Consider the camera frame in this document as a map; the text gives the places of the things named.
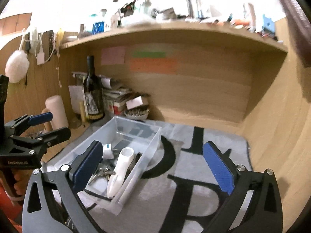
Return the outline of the person's left hand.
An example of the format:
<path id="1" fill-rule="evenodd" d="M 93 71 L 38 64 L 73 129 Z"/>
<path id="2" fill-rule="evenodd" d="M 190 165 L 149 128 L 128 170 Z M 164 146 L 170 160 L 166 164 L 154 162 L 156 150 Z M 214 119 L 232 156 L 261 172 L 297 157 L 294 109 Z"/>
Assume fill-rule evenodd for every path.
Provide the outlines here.
<path id="1" fill-rule="evenodd" d="M 24 196 L 32 174 L 32 170 L 13 169 L 12 173 L 14 179 L 16 180 L 16 183 L 14 184 L 14 189 L 16 190 L 16 193 L 20 196 Z"/>

